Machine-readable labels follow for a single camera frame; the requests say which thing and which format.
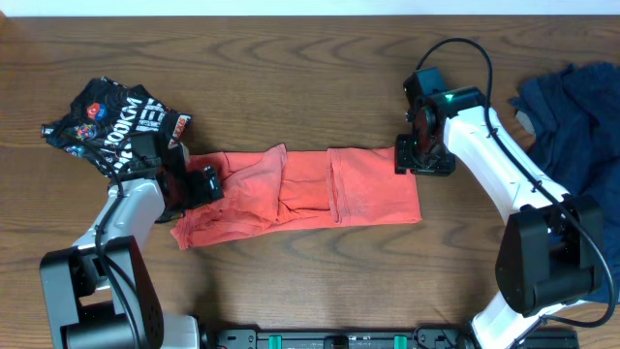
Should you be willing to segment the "orange red soccer t-shirt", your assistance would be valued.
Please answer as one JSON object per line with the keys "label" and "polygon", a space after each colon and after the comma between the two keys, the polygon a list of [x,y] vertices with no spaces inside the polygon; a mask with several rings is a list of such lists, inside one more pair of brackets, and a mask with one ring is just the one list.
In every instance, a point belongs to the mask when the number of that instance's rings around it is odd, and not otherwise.
{"label": "orange red soccer t-shirt", "polygon": [[416,179],[396,174],[393,148],[216,152],[188,168],[212,167],[222,199],[188,210],[171,229],[182,249],[280,231],[415,224]]}

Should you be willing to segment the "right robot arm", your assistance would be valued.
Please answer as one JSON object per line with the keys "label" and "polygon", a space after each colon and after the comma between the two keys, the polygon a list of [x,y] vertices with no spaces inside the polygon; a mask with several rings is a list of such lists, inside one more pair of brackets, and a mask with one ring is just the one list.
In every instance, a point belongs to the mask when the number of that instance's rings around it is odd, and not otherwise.
{"label": "right robot arm", "polygon": [[554,182],[503,128],[474,86],[448,89],[436,68],[403,83],[412,125],[395,141],[399,175],[450,175],[462,162],[505,223],[495,264],[499,292],[464,333],[415,335],[420,348],[576,348],[575,331],[542,330],[608,280],[603,212]]}

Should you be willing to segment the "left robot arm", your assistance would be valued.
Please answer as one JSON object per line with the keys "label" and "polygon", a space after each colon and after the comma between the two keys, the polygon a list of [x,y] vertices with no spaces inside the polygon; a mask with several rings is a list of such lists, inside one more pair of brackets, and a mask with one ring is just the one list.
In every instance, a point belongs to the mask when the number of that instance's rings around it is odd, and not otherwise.
{"label": "left robot arm", "polygon": [[131,135],[132,157],[120,169],[107,146],[61,138],[102,166],[110,186],[88,231],[40,263],[53,347],[207,347],[196,317],[163,311],[141,251],[153,225],[223,198],[216,170],[189,171],[184,145],[170,147],[161,132]]}

